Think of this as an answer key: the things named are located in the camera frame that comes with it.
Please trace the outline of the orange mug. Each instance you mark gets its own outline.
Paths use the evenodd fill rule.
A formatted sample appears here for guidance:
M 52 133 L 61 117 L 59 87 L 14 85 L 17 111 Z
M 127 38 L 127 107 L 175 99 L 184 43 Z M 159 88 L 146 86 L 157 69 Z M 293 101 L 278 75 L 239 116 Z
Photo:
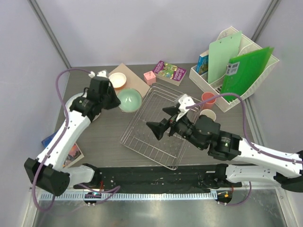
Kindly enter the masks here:
M 204 109 L 200 112 L 200 116 L 205 115 L 208 118 L 212 119 L 213 121 L 216 120 L 216 114 L 211 109 Z

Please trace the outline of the mint green bowl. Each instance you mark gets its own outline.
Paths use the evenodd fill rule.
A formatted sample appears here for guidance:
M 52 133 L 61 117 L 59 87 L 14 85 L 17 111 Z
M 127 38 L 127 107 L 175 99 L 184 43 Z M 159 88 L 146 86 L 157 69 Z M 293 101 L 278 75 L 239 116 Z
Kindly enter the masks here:
M 125 113 L 132 113 L 137 111 L 142 105 L 142 96 L 141 94 L 133 89 L 133 88 L 126 88 L 121 90 L 117 97 L 119 98 L 121 104 L 119 108 L 121 111 Z

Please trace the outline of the pink plastic cup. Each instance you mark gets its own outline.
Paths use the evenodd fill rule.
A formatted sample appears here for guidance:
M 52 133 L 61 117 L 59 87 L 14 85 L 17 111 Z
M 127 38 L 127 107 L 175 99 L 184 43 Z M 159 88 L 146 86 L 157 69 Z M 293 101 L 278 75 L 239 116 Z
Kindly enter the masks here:
M 204 93 L 202 94 L 202 96 L 201 96 L 201 101 L 207 101 L 207 100 L 209 100 L 209 101 L 205 102 L 205 103 L 202 105 L 202 110 L 204 110 L 204 109 L 212 109 L 213 105 L 214 105 L 215 102 L 216 102 L 216 99 L 213 98 L 214 96 L 215 96 L 215 95 L 214 95 L 213 93 L 211 93 L 211 92 L 204 92 Z

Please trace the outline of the white ceramic plate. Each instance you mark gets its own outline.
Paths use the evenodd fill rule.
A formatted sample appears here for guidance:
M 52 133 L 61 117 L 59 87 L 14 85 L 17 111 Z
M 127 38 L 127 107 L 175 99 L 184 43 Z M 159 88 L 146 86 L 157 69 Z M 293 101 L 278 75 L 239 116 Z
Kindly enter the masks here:
M 92 122 L 95 121 L 98 117 L 100 117 L 100 115 L 101 115 L 101 112 L 98 113 L 98 114 L 93 118 Z

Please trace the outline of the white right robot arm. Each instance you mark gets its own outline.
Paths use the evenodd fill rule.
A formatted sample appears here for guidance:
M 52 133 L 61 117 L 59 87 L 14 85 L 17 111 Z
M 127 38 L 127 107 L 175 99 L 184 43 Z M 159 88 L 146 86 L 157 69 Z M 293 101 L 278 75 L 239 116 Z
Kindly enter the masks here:
M 208 149 L 208 155 L 220 161 L 246 162 L 244 167 L 226 165 L 225 170 L 214 174 L 214 182 L 220 187 L 243 181 L 278 183 L 291 192 L 303 191 L 303 153 L 286 153 L 266 148 L 247 139 L 220 129 L 220 124 L 206 115 L 191 122 L 186 115 L 178 116 L 175 106 L 163 111 L 169 119 L 147 122 L 157 140 L 164 133 L 175 133 L 186 139 L 199 150 Z

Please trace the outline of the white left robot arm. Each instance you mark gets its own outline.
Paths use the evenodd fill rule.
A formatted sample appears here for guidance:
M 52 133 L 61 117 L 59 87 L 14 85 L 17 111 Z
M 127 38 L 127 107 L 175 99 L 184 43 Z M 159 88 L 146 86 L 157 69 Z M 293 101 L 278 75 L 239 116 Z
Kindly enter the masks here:
M 84 164 L 67 168 L 63 164 L 76 140 L 102 109 L 116 108 L 120 103 L 108 78 L 93 77 L 86 96 L 72 101 L 66 120 L 49 145 L 36 159 L 25 161 L 24 167 L 31 183 L 55 196 L 80 183 L 91 189 L 97 188 L 101 177 L 96 167 Z

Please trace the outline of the orange bowl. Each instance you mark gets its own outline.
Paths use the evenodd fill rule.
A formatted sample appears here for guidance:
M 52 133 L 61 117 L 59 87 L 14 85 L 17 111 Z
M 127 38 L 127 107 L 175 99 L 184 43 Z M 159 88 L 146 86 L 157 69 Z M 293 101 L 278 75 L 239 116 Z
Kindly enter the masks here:
M 115 90 L 120 90 L 125 87 L 127 78 L 126 75 L 121 72 L 113 73 L 109 76 L 109 80 Z

